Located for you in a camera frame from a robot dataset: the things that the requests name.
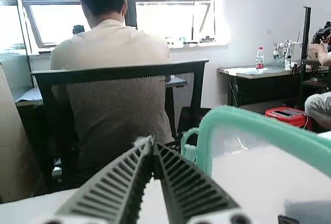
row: beige shirt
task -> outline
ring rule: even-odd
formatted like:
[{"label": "beige shirt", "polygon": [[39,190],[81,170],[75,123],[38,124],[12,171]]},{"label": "beige shirt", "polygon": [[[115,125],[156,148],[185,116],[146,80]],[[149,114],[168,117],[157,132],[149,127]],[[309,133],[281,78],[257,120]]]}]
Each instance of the beige shirt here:
[{"label": "beige shirt", "polygon": [[105,20],[91,31],[74,35],[56,47],[51,69],[91,69],[170,63],[165,40]]},{"label": "beige shirt", "polygon": [[[164,40],[106,20],[55,48],[51,69],[169,62],[169,48]],[[80,166],[103,167],[131,148],[138,137],[157,134],[163,143],[172,141],[164,109],[165,82],[165,77],[151,77],[65,85],[80,138]],[[53,89],[58,99],[63,95],[59,88]]]}]

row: white table surface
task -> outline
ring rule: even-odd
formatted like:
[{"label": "white table surface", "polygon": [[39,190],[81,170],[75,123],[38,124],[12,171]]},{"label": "white table surface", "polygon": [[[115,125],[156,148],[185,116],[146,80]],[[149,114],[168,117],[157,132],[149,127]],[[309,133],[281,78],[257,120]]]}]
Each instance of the white table surface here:
[{"label": "white table surface", "polygon": [[258,79],[258,78],[270,78],[290,75],[291,72],[285,70],[283,66],[266,66],[263,69],[256,69],[254,66],[244,66],[235,68],[224,68],[220,67],[217,69],[218,72],[228,74],[231,76],[247,78],[247,79]]},{"label": "white table surface", "polygon": [[[331,223],[331,179],[316,169],[236,130],[216,132],[213,153],[213,179],[257,223],[277,224],[280,214],[300,224]],[[52,215],[75,191],[0,205],[1,223],[30,223]],[[168,224],[159,182],[147,185],[138,223]]]}]

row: gray pants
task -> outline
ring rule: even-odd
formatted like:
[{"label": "gray pants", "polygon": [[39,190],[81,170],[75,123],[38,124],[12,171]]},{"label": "gray pants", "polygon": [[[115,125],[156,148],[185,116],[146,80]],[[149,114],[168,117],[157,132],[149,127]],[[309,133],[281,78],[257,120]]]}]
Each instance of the gray pants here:
[{"label": "gray pants", "polygon": [[323,128],[331,129],[331,92],[310,96],[305,111]]}]

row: clear plastic container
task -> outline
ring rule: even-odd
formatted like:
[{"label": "clear plastic container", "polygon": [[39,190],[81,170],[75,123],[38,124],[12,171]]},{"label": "clear plastic container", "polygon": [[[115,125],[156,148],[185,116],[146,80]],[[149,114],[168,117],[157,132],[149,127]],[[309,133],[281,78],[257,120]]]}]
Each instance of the clear plastic container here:
[{"label": "clear plastic container", "polygon": [[288,56],[287,58],[285,58],[284,60],[285,63],[285,70],[291,70],[291,56]]},{"label": "clear plastic container", "polygon": [[257,54],[256,69],[263,69],[263,67],[264,67],[263,47],[260,47]]}]

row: red box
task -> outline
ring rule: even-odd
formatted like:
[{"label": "red box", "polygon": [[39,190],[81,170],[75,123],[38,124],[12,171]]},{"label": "red box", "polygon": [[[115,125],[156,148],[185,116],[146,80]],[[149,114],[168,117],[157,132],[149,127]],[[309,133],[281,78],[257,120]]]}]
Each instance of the red box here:
[{"label": "red box", "polygon": [[299,109],[288,107],[279,107],[269,109],[265,112],[266,117],[274,118],[280,122],[285,122],[291,126],[311,130],[311,121],[309,116]]}]

